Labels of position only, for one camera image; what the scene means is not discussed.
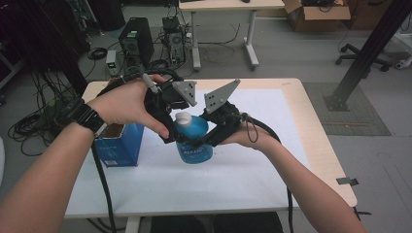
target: wooden table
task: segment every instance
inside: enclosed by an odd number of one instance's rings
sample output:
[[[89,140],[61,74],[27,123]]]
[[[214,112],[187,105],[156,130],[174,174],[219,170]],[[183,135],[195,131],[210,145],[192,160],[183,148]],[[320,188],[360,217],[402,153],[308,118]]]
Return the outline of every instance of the wooden table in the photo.
[[[196,92],[214,90],[231,81],[198,80]],[[91,83],[85,100],[94,98],[105,85]],[[245,99],[250,103],[239,103]],[[195,112],[201,114],[202,101],[196,101],[199,109]],[[242,79],[229,101],[272,127],[296,158],[351,207],[357,205],[351,186],[336,181],[345,178],[345,173],[298,79]],[[114,213],[129,216],[129,229],[138,227],[140,216],[267,212],[288,207],[283,181],[256,150],[218,146],[211,160],[188,165],[180,159],[175,145],[164,145],[155,133],[145,129],[138,163],[137,167],[105,168]],[[99,216],[107,216],[107,207],[89,154],[66,217]]]
[[[196,33],[196,23],[199,17],[205,17],[205,21],[216,25],[231,22],[249,22],[248,36],[244,38],[244,40],[249,58],[251,60],[252,69],[254,70],[259,65],[258,58],[252,45],[257,10],[279,9],[284,6],[285,5],[282,0],[251,0],[250,3],[244,3],[241,0],[203,0],[186,3],[181,2],[179,8],[184,12],[191,12],[191,54],[193,58],[193,69],[198,71],[201,68],[199,46],[197,41],[198,38]]]

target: forearm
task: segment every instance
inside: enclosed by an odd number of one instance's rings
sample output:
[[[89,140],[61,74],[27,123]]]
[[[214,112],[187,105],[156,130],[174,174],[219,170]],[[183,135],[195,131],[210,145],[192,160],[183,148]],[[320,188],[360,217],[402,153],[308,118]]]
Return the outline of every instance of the forearm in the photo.
[[[2,230],[58,232],[92,141],[91,130],[67,126],[1,203]]]
[[[319,232],[364,232],[351,207],[327,184],[306,169],[288,150],[271,138],[262,139],[261,151],[276,167],[300,209]]]

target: cardboard box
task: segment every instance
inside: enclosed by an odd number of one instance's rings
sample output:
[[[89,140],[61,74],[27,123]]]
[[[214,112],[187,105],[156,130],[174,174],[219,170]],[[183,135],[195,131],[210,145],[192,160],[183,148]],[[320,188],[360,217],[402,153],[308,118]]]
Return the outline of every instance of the cardboard box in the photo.
[[[136,166],[143,131],[141,124],[112,124],[101,138],[95,139],[97,154],[107,167]]]
[[[283,0],[288,22],[296,32],[335,31],[341,19],[350,19],[349,7],[336,0],[330,8],[303,7],[299,0]]]
[[[348,1],[351,18],[342,22],[352,30],[373,30],[392,2],[392,0]]]

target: computer tower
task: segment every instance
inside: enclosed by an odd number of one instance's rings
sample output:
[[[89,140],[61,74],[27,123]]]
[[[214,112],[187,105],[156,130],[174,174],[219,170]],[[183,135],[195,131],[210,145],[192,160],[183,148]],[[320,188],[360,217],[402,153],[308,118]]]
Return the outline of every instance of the computer tower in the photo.
[[[119,36],[124,57],[139,56],[145,67],[149,67],[155,47],[151,29],[145,17],[132,17]]]

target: blue box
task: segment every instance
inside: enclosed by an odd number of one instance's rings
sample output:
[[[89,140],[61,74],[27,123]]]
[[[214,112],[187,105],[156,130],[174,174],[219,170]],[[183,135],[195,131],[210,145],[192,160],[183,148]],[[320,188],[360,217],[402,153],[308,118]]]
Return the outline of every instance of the blue box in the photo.
[[[137,166],[144,126],[112,124],[102,138],[95,139],[97,154],[107,167]]]

